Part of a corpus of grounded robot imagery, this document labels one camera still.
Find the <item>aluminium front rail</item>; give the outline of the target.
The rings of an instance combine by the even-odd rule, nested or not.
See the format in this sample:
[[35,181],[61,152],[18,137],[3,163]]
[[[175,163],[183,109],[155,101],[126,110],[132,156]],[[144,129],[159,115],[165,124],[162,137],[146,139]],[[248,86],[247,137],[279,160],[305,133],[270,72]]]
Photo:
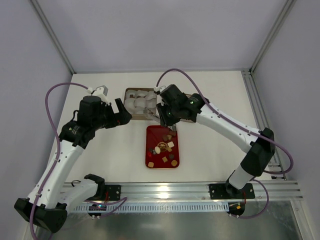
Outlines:
[[128,197],[130,200],[265,200],[272,201],[301,200],[303,194],[296,181],[270,180],[247,183],[236,197],[229,196],[223,182],[136,182],[107,183],[110,198],[118,200]]

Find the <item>aluminium rail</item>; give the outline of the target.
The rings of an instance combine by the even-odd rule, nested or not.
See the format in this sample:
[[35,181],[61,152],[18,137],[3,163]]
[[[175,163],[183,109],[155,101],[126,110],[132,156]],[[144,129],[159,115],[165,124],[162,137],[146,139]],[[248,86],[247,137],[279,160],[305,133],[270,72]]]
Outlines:
[[[252,76],[251,72],[248,69],[242,70],[241,75],[244,81],[244,85],[247,91],[247,95],[249,98],[249,102],[253,111],[254,119],[257,125],[257,128],[263,130],[264,128],[269,128],[270,124],[266,116],[266,112],[264,110],[261,97],[258,93],[258,89]],[[283,172],[283,164],[281,162],[280,155],[278,153],[278,147],[275,148],[275,154],[270,160],[269,164],[270,172]]]
[[229,196],[223,182],[136,182],[107,183],[110,198],[118,200],[128,197],[130,200],[265,200],[272,201],[301,200],[303,194],[296,181],[270,180],[247,183],[236,197]]

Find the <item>brown rectangular chocolate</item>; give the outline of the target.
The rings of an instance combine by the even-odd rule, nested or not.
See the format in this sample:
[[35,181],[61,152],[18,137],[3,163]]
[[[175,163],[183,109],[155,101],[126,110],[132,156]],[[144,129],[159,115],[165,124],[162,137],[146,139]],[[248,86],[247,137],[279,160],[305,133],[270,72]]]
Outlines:
[[172,136],[176,136],[176,135],[177,135],[177,132],[176,132],[176,131],[170,131],[169,134],[172,135]]

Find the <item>gold tin box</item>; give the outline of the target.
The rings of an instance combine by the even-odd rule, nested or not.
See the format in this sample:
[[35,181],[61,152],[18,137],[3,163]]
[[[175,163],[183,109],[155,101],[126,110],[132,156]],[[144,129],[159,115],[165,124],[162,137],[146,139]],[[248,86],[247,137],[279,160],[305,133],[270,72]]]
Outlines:
[[134,121],[149,121],[144,117],[144,108],[148,108],[157,114],[157,95],[153,88],[129,87],[124,92],[123,102]]

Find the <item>white cube chocolate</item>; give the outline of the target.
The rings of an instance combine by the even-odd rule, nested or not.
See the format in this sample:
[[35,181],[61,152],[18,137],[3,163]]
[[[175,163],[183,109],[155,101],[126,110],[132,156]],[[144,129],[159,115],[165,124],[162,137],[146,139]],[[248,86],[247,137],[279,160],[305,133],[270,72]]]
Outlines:
[[172,148],[172,147],[174,147],[175,145],[174,145],[174,143],[171,141],[171,142],[168,142],[167,143],[167,145],[170,147],[170,148]]

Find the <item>gold shell chocolate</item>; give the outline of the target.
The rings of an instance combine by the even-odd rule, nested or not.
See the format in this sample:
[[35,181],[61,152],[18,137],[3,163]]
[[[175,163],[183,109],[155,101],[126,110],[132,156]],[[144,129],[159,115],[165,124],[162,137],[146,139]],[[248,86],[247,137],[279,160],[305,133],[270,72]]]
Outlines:
[[176,161],[176,160],[173,160],[172,162],[171,162],[171,165],[172,166],[176,166],[178,164],[178,162]]

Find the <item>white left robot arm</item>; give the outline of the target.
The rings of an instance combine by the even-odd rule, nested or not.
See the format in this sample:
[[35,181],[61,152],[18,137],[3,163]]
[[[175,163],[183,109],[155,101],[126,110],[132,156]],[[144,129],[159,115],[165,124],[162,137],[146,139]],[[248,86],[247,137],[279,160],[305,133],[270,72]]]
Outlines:
[[76,120],[65,124],[58,137],[56,153],[40,181],[26,198],[18,198],[14,209],[32,225],[52,234],[64,225],[68,213],[85,200],[101,200],[106,196],[105,180],[87,174],[79,185],[61,194],[62,187],[77,159],[100,129],[126,125],[132,115],[120,98],[115,99],[118,112],[98,96],[85,96],[74,111]]

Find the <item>red lacquer tray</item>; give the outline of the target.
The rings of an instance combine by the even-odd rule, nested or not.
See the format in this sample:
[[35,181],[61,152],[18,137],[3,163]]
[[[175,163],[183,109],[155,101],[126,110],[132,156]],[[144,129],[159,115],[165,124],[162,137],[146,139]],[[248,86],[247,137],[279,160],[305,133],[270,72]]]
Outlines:
[[[170,135],[168,127],[162,127],[160,125],[150,125],[146,128],[146,144],[145,144],[145,166],[149,169],[176,169],[180,165],[180,153],[179,153],[179,141],[178,131],[176,136],[172,136],[167,141],[163,140],[163,135]],[[174,147],[171,147],[172,151],[167,151],[169,142],[174,143]],[[149,148],[155,150],[155,147],[159,147],[161,150],[160,154],[153,154],[149,151]],[[169,155],[174,155],[174,159],[170,159]],[[166,157],[167,162],[163,162],[162,158]],[[177,165],[172,166],[172,161],[176,160]],[[148,163],[154,163],[153,167],[148,167]]]

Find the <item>white round spiral chocolate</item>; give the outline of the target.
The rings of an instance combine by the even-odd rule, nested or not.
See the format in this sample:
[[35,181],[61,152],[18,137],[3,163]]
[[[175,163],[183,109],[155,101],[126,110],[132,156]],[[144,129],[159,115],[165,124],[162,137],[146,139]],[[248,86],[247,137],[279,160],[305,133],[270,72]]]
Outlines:
[[156,146],[154,148],[154,151],[156,152],[156,154],[160,154],[161,153],[161,149],[158,146]]

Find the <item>brown oval chocolate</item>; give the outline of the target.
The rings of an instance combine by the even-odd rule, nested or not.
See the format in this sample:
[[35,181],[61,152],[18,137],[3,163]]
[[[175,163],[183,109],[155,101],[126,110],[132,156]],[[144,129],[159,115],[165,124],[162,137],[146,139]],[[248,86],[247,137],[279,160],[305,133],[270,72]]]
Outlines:
[[167,135],[163,135],[163,136],[162,136],[162,139],[163,139],[164,141],[167,141],[169,138],[168,138]]

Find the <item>gold tin lid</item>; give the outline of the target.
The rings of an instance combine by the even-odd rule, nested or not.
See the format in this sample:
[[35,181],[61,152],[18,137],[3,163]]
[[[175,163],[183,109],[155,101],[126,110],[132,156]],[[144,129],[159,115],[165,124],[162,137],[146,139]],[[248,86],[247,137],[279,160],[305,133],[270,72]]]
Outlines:
[[195,123],[197,115],[201,113],[204,102],[198,93],[186,96],[187,100],[180,106],[178,116],[181,121]]

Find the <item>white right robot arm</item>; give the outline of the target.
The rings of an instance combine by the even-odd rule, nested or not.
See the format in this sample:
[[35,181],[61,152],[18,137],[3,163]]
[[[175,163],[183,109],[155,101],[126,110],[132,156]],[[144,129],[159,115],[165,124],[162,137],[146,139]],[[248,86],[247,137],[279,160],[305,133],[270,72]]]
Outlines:
[[231,198],[240,198],[245,185],[261,176],[274,156],[274,132],[268,128],[259,130],[248,127],[214,109],[213,104],[201,94],[187,96],[174,84],[158,86],[153,90],[161,98],[156,105],[161,126],[170,127],[180,120],[189,120],[214,130],[245,153],[240,165],[224,184]]

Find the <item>right side aluminium rail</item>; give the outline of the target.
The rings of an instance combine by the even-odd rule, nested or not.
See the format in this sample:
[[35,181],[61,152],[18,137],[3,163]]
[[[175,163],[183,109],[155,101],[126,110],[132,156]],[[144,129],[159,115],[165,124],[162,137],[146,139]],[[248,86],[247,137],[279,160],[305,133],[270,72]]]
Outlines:
[[[253,111],[254,119],[257,125],[257,128],[263,130],[264,128],[269,128],[270,124],[266,116],[266,112],[264,110],[261,97],[258,93],[258,89],[252,76],[251,72],[248,69],[242,70],[241,75],[244,81],[244,85],[247,91],[247,95],[249,98],[249,102]],[[269,164],[270,172],[283,172],[283,164],[281,162],[280,155],[278,153],[278,147],[275,148],[275,154],[270,160]]]

